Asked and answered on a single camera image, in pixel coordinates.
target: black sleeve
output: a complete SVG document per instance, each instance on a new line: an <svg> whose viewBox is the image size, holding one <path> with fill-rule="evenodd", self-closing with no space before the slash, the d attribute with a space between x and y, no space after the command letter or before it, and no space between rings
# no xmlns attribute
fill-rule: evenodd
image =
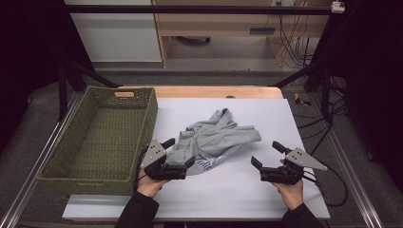
<svg viewBox="0 0 403 228"><path fill-rule="evenodd" d="M323 225L312 214L308 207L302 203L294 210L289 210L282 217L282 222L286 228L322 228Z"/></svg>
<svg viewBox="0 0 403 228"><path fill-rule="evenodd" d="M160 204L135 192L118 219L115 228L149 228Z"/></svg>

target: wicker basket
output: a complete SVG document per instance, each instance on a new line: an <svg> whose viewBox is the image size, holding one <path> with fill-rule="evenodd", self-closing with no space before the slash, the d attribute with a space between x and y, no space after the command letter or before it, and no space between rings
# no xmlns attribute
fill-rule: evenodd
<svg viewBox="0 0 403 228"><path fill-rule="evenodd" d="M157 111L154 88L90 86L37 180L69 195L132 195Z"/></svg>

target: metal frame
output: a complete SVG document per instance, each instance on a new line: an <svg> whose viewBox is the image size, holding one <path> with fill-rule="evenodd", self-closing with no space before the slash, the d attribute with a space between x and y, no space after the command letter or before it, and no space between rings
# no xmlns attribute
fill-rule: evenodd
<svg viewBox="0 0 403 228"><path fill-rule="evenodd" d="M8 212L1 219L1 228L12 228L17 224L18 219L20 218L25 206L29 201L30 196L33 193L33 190L35 189L36 183L38 181L36 180L36 175L39 173L42 165L48 158L52 147L59 140L59 137L63 129L65 128L66 123L70 120L72 113L77 108L78 103L81 101L81 99L83 99L83 96L83 92L73 92L73 94L71 95L71 99L68 105L68 112L65 118L62 121L58 122L58 124L56 124L56 126L54 127L52 134L50 135L38 160L33 165L33 168L31 169L26 181L24 182L24 185L21 187L20 192L18 193Z"/></svg>
<svg viewBox="0 0 403 228"><path fill-rule="evenodd" d="M206 7L206 6L195 6L195 7L188 7L188 6L165 6L165 7L155 7L155 6L42 6L44 10L67 10L71 13L205 13L205 14L292 14L292 15L330 15L331 8L284 8L284 7ZM307 66L306 68L302 69L301 71L297 72L296 74L292 75L285 81L282 81L276 86L283 87L288 82L294 81L295 79L309 73L310 71L314 70L314 68L318 67L322 63L325 62L324 58L316 61L311 66ZM80 71L86 72L89 75L93 76L94 72L87 71L85 68L82 69L80 66L74 66L75 68L80 68ZM63 91L63 87L65 85L65 78L63 67L60 68L59 71L59 83L61 84L60 96L67 96L66 92ZM61 121L55 126L52 135L50 136L46 146L44 147L39 159L37 160L36 164L33 166L29 176L27 177L23 187L21 188L20 192L18 193L17 197L15 198L13 204L11 205L8 212L3 216L0 226L12 228L17 223L24 207L26 206L35 186L37 180L35 179L37 173L39 172L40 168L42 167L43 163L47 159L49 152L53 145L58 141L62 130L64 129L66 123L71 117L71 113L75 110L78 101L83 96L83 92L74 92L72 99L70 100L69 107L67 108L67 113L62 119L63 115L61 115ZM312 99L317 112L319 112L318 108L318 101L317 97L313 97ZM368 198L359 178L357 177L353 167L350 165L337 137L333 130L330 131L330 139L332 142L332 146L335 149L337 161L343 171L347 179L347 183L350 187L350 190L353 193L355 201L361 211L362 217L366 221L368 227L383 227L380 219Z"/></svg>

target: white tabletop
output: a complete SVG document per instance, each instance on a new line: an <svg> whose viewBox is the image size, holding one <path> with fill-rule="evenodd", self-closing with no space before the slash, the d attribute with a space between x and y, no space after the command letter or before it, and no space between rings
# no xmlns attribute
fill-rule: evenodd
<svg viewBox="0 0 403 228"><path fill-rule="evenodd" d="M160 208L155 220L277 220L286 208L277 189L260 180L251 164L254 156L266 167L280 166L284 155L272 147L303 148L290 106L285 99L159 98L154 138L178 139L179 133L197 121L208 120L216 110L228 108L239 126L253 125L261 142L243 146L212 170L185 180L172 180L154 198ZM70 197L64 219L117 220L130 197ZM330 217L317 187L304 181L305 204L319 219Z"/></svg>

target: gray floor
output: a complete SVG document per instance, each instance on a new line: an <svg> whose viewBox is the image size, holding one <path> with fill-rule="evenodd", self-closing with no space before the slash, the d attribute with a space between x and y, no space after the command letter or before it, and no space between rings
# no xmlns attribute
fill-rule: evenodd
<svg viewBox="0 0 403 228"><path fill-rule="evenodd" d="M167 68L141 67L120 72L104 68L99 72L108 79L124 85L216 85L216 86L267 86L290 75L295 69L278 68L268 50L265 39L245 40L241 38L212 38L210 44L201 41L174 40ZM317 118L311 105L296 104L295 92L302 101L311 96L303 91L304 79L300 79L282 92L293 113L297 125L310 123ZM36 162L58 118L57 85L52 84L31 94L31 103L19 128L5 151L0 155L0 215L7 212L13 199ZM332 94L334 102L338 96ZM311 136L323 128L322 124L300 129L302 138ZM355 126L347 115L335 116L332 128L347 152L359 179L362 181L374 209L384 227L403 227L403 197L394 186L383 164L367 160L366 148L357 135ZM305 149L311 151L320 135L303 140ZM320 145L316 157L339 170L334 149L328 138ZM330 172L316 172L326 197L331 202L342 198L342 185ZM61 218L66 206L66 196L38 183L28 201L21 221L71 223ZM341 207L329 207L331 227L367 227L362 214L350 194Z"/></svg>

